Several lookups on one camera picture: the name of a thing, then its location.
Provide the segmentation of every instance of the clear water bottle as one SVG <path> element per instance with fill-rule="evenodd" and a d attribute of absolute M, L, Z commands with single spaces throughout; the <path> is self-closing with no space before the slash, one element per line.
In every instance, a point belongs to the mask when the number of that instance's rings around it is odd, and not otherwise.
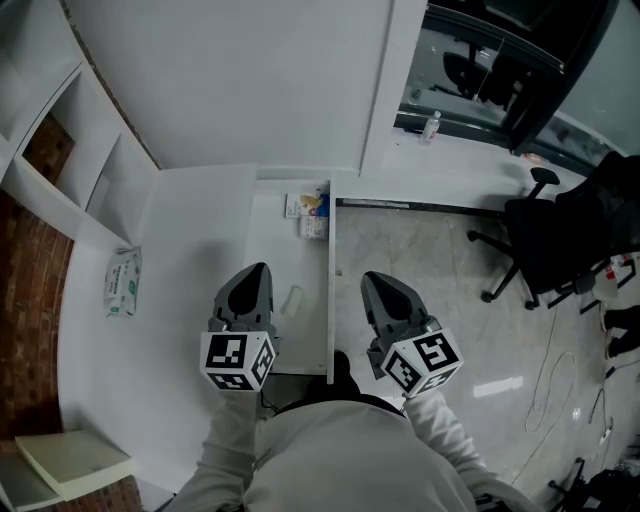
<path fill-rule="evenodd" d="M 439 127 L 440 112 L 436 110 L 432 116 L 429 116 L 429 119 L 427 119 L 427 124 L 424 125 L 424 130 L 422 130 L 422 135 L 420 135 L 420 144 L 424 146 L 428 146 L 429 144 L 431 144 L 431 141 L 436 136 Z"/>

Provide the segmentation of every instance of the green and white package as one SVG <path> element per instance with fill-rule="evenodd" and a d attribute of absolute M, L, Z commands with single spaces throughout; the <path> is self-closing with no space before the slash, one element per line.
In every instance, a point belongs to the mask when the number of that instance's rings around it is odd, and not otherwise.
<path fill-rule="evenodd" d="M 104 310 L 109 316 L 131 316 L 136 312 L 138 280 L 142 268 L 139 247 L 118 249 L 111 256 L 104 279 Z"/>

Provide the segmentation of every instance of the person's left arm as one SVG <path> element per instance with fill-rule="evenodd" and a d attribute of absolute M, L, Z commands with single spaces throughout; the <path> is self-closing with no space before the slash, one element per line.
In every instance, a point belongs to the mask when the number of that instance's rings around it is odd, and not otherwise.
<path fill-rule="evenodd" d="M 233 510 L 244 493 L 255 457 L 255 393 L 220 393 L 211 431 L 193 477 L 166 512 Z"/>

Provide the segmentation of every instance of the gray floor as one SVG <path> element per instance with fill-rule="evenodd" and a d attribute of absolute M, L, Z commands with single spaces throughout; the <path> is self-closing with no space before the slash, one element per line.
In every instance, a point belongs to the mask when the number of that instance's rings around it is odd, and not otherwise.
<path fill-rule="evenodd" d="M 613 466 L 623 456 L 634 435 L 640 433 L 640 365 L 621 369 L 607 380 L 606 414 L 614 418 L 609 442 L 598 442 L 604 426 L 602 403 L 592 424 L 588 419 L 607 367 L 634 361 L 640 358 L 640 351 L 607 365 L 598 310 L 578 313 L 586 297 L 571 297 L 554 310 L 547 310 L 548 298 L 543 297 L 543 307 L 527 311 L 523 304 L 528 293 L 519 276 L 499 300 L 490 305 L 481 302 L 480 292 L 494 287 L 510 262 L 480 242 L 470 243 L 466 232 L 477 229 L 504 236 L 497 222 L 454 214 L 338 208 L 336 223 L 336 345 L 349 355 L 352 373 L 364 392 L 402 402 L 399 388 L 388 377 L 373 379 L 365 355 L 373 332 L 366 322 L 359 286 L 364 272 L 376 270 L 415 288 L 429 313 L 451 328 L 465 364 L 442 391 L 489 468 L 506 481 L 518 477 L 516 487 L 544 504 L 553 496 L 547 482 L 562 481 L 576 457 L 587 459 L 589 475 L 602 465 Z M 640 279 L 623 288 L 612 306 L 637 303 Z M 528 422 L 529 430 L 535 432 L 528 433 L 525 419 L 533 406 L 554 321 L 549 355 Z M 575 354 L 577 368 L 571 357 L 563 357 L 549 385 L 552 368 L 565 351 Z M 568 396 L 574 369 L 576 385 L 547 436 Z M 522 378 L 523 385 L 474 397 L 477 386 L 509 378 Z"/>

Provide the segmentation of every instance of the chair seat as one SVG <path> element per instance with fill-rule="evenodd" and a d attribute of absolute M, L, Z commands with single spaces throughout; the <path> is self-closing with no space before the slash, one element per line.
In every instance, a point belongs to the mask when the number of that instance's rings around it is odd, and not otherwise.
<path fill-rule="evenodd" d="M 553 201 L 507 201 L 503 220 L 513 259 L 533 293 L 554 290 L 575 275 L 575 256 L 580 248 L 575 246 L 575 237 L 566 229 Z"/>

